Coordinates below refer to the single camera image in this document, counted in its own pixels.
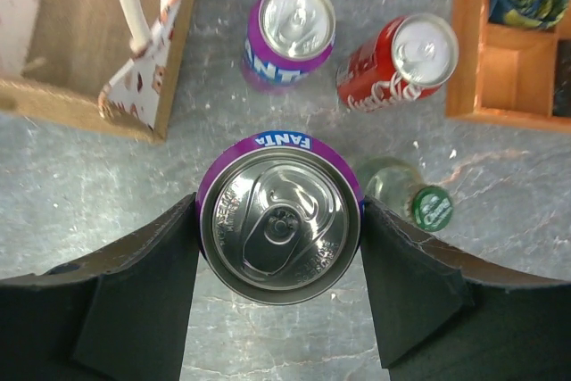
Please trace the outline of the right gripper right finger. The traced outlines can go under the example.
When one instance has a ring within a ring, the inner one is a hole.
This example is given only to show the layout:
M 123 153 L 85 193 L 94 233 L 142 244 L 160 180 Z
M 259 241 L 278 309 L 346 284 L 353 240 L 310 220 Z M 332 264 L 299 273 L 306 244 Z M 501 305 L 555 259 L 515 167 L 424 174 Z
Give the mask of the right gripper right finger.
M 570 284 L 446 244 L 367 198 L 361 253 L 393 380 L 567 380 Z

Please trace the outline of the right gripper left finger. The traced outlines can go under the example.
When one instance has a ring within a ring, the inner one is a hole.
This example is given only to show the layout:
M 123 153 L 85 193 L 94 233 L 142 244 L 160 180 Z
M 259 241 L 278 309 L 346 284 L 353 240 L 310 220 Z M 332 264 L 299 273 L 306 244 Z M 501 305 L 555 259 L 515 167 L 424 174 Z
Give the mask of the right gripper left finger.
M 4 380 L 177 380 L 199 249 L 194 197 L 41 275 L 1 282 Z

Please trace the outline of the clear green glass bottle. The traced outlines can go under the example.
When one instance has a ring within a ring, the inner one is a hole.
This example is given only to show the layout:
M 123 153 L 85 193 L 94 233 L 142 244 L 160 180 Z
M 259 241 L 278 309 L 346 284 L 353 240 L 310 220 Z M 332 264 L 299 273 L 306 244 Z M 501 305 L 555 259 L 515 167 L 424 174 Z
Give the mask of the clear green glass bottle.
M 454 206 L 448 191 L 426 183 L 407 162 L 391 156 L 373 157 L 356 162 L 353 171 L 365 195 L 416 227 L 434 233 L 450 223 Z

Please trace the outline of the purple Fanta can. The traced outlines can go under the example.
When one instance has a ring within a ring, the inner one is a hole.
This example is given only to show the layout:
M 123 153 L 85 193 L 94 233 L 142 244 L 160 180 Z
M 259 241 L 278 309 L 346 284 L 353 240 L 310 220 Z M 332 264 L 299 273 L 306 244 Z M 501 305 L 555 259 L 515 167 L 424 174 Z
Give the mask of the purple Fanta can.
M 335 25 L 330 0 L 258 0 L 244 39 L 244 79 L 263 93 L 285 92 L 327 61 Z
M 247 299 L 289 305 L 326 292 L 350 267 L 364 194 L 332 147 L 299 131 L 268 130 L 213 162 L 196 212 L 215 275 Z

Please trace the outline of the red Coke can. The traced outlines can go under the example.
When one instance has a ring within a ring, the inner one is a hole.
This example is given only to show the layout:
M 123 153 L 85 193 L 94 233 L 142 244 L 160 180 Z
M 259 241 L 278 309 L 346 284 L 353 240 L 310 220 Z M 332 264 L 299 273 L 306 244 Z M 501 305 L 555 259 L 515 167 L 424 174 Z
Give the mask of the red Coke can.
M 432 13 L 403 15 L 340 65 L 337 94 L 359 112 L 414 102 L 444 85 L 458 60 L 458 38 L 446 20 Z

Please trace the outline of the brown canvas tote bag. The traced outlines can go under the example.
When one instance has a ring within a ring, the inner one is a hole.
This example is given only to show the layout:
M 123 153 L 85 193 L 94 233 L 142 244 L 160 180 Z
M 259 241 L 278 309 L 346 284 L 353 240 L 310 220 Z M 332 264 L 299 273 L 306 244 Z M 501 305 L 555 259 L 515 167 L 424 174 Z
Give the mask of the brown canvas tote bag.
M 153 143 L 194 0 L 1 0 L 1 110 Z

